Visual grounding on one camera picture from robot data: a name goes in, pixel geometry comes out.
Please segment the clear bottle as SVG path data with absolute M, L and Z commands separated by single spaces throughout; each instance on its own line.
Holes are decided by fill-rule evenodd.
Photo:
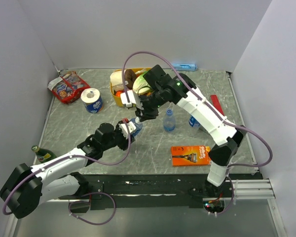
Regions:
M 165 115 L 163 119 L 163 128 L 167 132 L 172 132 L 174 131 L 176 127 L 176 119 L 174 114 L 172 116 Z

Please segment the blue cap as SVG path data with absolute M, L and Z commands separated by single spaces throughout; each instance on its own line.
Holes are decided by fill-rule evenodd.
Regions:
M 168 115 L 168 116 L 172 116 L 172 115 L 173 115 L 173 111 L 172 111 L 171 109 L 168 109 L 168 110 L 166 111 L 166 115 Z

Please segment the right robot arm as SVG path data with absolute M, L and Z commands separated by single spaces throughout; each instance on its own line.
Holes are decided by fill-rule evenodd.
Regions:
M 152 88 L 148 96 L 134 93 L 137 111 L 141 121 L 155 119 L 158 108 L 167 102 L 179 106 L 193 116 L 208 134 L 215 145 L 209 152 L 212 161 L 207 176 L 206 192 L 212 197 L 223 191 L 228 166 L 232 157 L 237 153 L 245 133 L 235 128 L 201 93 L 196 84 L 185 74 L 172 78 L 156 65 L 144 74 L 144 79 Z

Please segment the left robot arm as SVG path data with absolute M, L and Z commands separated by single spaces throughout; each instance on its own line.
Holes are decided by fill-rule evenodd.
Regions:
M 16 166 L 0 190 L 3 214 L 21 219 L 51 199 L 85 197 L 88 185 L 75 170 L 92 163 L 102 164 L 100 159 L 111 148 L 128 151 L 136 130 L 132 121 L 123 120 L 116 126 L 102 123 L 94 134 L 68 153 L 38 165 Z

